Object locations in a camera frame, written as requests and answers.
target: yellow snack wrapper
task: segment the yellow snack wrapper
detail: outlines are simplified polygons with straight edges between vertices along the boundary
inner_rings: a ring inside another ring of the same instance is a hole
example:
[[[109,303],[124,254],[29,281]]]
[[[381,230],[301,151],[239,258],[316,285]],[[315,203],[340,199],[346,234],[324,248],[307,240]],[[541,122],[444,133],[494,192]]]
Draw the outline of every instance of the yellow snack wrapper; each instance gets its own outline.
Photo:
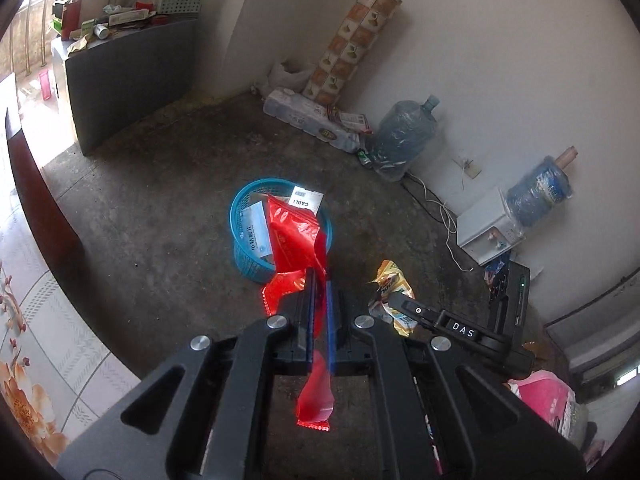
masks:
[[[369,301],[369,313],[387,323],[393,323],[396,332],[404,337],[409,337],[414,331],[417,321],[388,305],[388,297],[392,292],[399,291],[415,299],[414,292],[402,270],[391,260],[383,260],[374,281],[379,288],[375,297]]]

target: silver screw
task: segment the silver screw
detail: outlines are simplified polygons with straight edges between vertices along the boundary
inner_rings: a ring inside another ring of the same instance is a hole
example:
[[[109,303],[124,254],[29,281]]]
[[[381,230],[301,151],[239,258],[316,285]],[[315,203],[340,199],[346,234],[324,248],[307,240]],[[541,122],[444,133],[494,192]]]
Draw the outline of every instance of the silver screw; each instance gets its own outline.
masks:
[[[191,340],[191,348],[194,350],[204,350],[211,344],[211,339],[205,335],[197,335]]]
[[[371,316],[358,316],[353,320],[353,323],[358,328],[371,328],[373,326],[373,318]]]
[[[267,320],[267,326],[269,328],[282,328],[287,325],[287,318],[281,316],[280,314],[276,314],[275,316],[271,316]]]
[[[437,335],[431,340],[431,348],[439,352],[446,352],[451,348],[451,341],[443,335]]]

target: dark floor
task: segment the dark floor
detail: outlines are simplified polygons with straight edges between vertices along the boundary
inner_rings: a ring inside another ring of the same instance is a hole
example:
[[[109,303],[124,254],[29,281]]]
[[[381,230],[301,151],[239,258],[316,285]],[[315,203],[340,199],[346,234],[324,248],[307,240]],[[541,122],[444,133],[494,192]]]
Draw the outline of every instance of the dark floor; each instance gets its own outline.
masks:
[[[361,301],[380,262],[392,259],[419,301],[486,320],[482,270],[458,270],[442,225],[398,184],[264,115],[248,94],[181,117],[156,114],[91,158],[71,147],[44,173],[84,245],[81,264],[60,272],[59,281],[139,376],[194,335],[226,338],[264,315],[260,286],[233,263],[228,208],[244,184],[267,176],[324,193],[334,226],[333,276]],[[455,246],[454,254],[462,266],[472,265]],[[300,382],[276,383],[267,453],[272,478],[377,476],[365,381],[333,386],[332,430],[320,433],[295,425]]]

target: blue trash basket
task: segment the blue trash basket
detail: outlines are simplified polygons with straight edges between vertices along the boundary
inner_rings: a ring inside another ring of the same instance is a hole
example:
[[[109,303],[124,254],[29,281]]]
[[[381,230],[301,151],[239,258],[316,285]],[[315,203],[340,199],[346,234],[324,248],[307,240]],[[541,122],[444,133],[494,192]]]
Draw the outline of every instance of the blue trash basket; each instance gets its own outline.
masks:
[[[262,178],[244,186],[231,203],[229,210],[229,226],[234,236],[234,260],[238,270],[250,280],[257,283],[268,283],[276,272],[276,267],[265,260],[255,256],[247,244],[240,239],[242,224],[241,211],[249,205],[251,193],[268,193],[275,196],[290,196],[296,186],[289,180],[281,178]],[[333,238],[333,229],[328,216],[321,207],[318,211],[320,228],[326,235],[326,251],[329,252]]]

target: wall socket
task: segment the wall socket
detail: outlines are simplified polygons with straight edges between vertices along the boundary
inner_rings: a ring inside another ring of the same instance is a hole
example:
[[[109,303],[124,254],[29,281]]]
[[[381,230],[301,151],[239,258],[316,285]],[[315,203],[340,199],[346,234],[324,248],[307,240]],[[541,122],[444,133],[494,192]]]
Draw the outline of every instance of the wall socket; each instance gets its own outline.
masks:
[[[451,157],[451,160],[453,160],[457,165],[459,165],[460,169],[463,170],[466,176],[468,176],[471,179],[478,176],[482,171],[480,169],[480,166],[478,166],[473,162],[473,160],[469,160],[468,158],[462,158],[461,156],[453,155]]]

